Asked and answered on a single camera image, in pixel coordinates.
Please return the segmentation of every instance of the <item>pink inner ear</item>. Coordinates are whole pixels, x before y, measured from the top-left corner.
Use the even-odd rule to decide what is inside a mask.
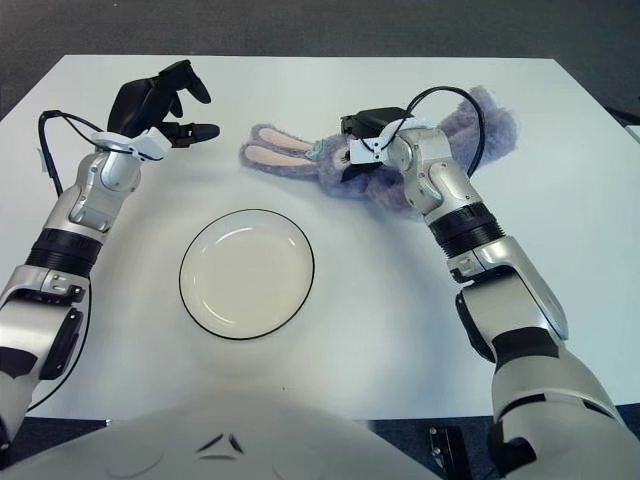
[[[296,150],[311,150],[313,145],[297,138],[289,137],[271,128],[261,128],[258,136],[271,145],[285,148],[295,148]]]
[[[249,145],[244,154],[249,160],[263,165],[273,165],[281,167],[300,167],[303,165],[315,165],[306,158],[288,157],[281,153],[272,152],[268,148]]]

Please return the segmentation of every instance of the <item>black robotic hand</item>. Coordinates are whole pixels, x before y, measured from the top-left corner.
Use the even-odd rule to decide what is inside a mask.
[[[124,84],[111,108],[107,129],[133,138],[156,127],[173,147],[178,148],[217,137],[220,129],[216,125],[163,122],[169,112],[182,117],[178,91],[185,88],[199,102],[211,102],[207,88],[191,68],[189,60],[174,63],[155,77]]]

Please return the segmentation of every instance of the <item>floor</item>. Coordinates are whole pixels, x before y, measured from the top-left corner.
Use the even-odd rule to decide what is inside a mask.
[[[0,118],[69,53],[551,57],[598,101],[638,115],[638,18],[637,0],[1,0]],[[639,411],[623,409],[636,433]],[[15,459],[100,427],[51,422],[28,421]],[[483,478],[488,419],[452,422]],[[433,468],[421,425],[376,429]]]

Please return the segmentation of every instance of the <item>plush toy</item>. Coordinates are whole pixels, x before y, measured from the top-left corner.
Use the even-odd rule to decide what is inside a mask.
[[[484,87],[469,92],[480,104],[485,116],[486,144],[480,167],[497,160],[515,148],[516,123],[507,110],[499,108]],[[478,119],[467,100],[438,125],[449,139],[453,158],[466,170],[478,144]],[[250,167],[291,178],[316,178],[321,188],[337,197],[369,197],[389,210],[411,214],[404,196],[402,175],[383,166],[341,182],[349,165],[346,135],[333,135],[315,143],[301,140],[272,125],[259,124],[251,129],[251,139],[242,146],[240,157]]]

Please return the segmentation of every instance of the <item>black cable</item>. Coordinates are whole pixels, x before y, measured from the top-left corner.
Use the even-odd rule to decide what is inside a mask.
[[[38,137],[40,139],[40,150],[42,150],[42,156],[44,158],[44,164],[47,168],[47,173],[49,174],[49,177],[51,178],[51,180],[53,181],[53,186],[56,189],[56,194],[58,196],[62,195],[63,189],[62,189],[62,184],[60,182],[60,177],[58,176],[58,171],[56,170],[56,166],[55,163],[53,161],[53,156],[51,155],[51,152],[49,151],[49,144],[47,143],[47,136],[45,134],[44,131],[44,127],[45,124],[47,123],[47,120],[51,119],[51,118],[57,118],[57,117],[61,117],[65,122],[67,122],[71,128],[73,128],[73,130],[80,135],[80,137],[82,137],[85,141],[89,142],[91,145],[93,145],[94,147],[96,147],[99,150],[102,151],[106,151],[106,152],[112,152],[112,153],[122,153],[122,154],[127,154],[127,155],[132,155],[133,152],[128,151],[128,150],[117,150],[114,148],[109,148],[109,147],[105,147],[102,145],[98,145],[97,143],[95,143],[93,140],[91,140],[89,137],[87,137],[86,135],[84,135],[80,129],[78,129],[78,127],[76,127],[73,121],[82,123],[83,125],[86,125],[87,127],[97,131],[97,132],[103,132],[104,130],[101,129],[100,127],[98,127],[97,125],[94,125],[93,123],[89,122],[88,120],[85,120],[82,117],[78,117],[77,115],[73,115],[71,113],[66,113],[66,112],[61,112],[60,110],[47,110],[45,112],[42,112],[42,114],[40,115],[40,118],[38,119]],[[151,161],[158,161],[158,160],[162,160],[161,158],[153,158],[150,157],[149,155],[146,155],[144,153],[138,153],[138,155],[140,155],[142,158],[144,158],[145,160],[151,160]]]
[[[93,297],[93,294],[92,294],[92,290],[91,290],[91,279],[89,279],[89,305],[88,305],[88,308],[87,308],[87,326],[86,326],[86,328],[84,330],[84,335],[82,337],[82,343],[80,343],[80,349],[78,350],[78,355],[76,355],[76,359],[73,361],[73,364],[71,364],[71,367],[69,367],[69,370],[67,371],[67,374],[63,377],[63,379],[60,381],[60,383],[58,385],[56,385],[56,387],[53,390],[51,390],[44,398],[38,400],[33,405],[30,405],[29,408],[27,408],[27,412],[30,412],[34,408],[39,407],[44,402],[49,400],[53,396],[54,393],[56,393],[58,390],[60,390],[62,385],[65,384],[65,382],[69,379],[69,377],[73,373],[73,370],[76,368],[76,365],[78,364],[78,361],[80,360],[80,356],[82,355],[82,351],[84,350],[84,346],[87,343],[87,337],[89,336],[89,327],[91,326],[91,304],[93,302],[93,298],[92,297]]]
[[[471,163],[469,164],[469,169],[467,170],[467,176],[471,177],[471,175],[473,175],[477,170],[478,165],[480,165],[480,160],[482,160],[482,155],[484,153],[484,146],[486,142],[484,112],[482,111],[482,108],[480,108],[480,105],[478,104],[476,99],[473,98],[468,92],[466,92],[461,88],[447,87],[447,86],[432,87],[416,95],[413,98],[413,100],[409,102],[409,105],[407,105],[407,108],[405,108],[405,112],[400,120],[400,123],[398,124],[395,131],[391,135],[391,138],[389,138],[389,140],[387,141],[387,143],[384,144],[381,150],[386,149],[389,145],[391,145],[391,142],[395,140],[396,136],[398,135],[398,132],[402,128],[402,125],[404,125],[404,122],[407,121],[407,119],[413,112],[413,109],[416,108],[418,104],[422,100],[424,100],[427,96],[431,95],[434,92],[440,92],[440,91],[457,93],[458,95],[461,95],[462,97],[466,98],[471,103],[471,105],[475,109],[476,114],[478,116],[478,128],[480,130],[480,135],[478,137],[478,147],[476,148],[476,152],[473,156],[473,160],[471,160]],[[369,145],[367,145],[367,143],[363,139],[360,139],[360,141],[366,147],[367,150],[369,150],[370,152],[373,152],[373,149]]]

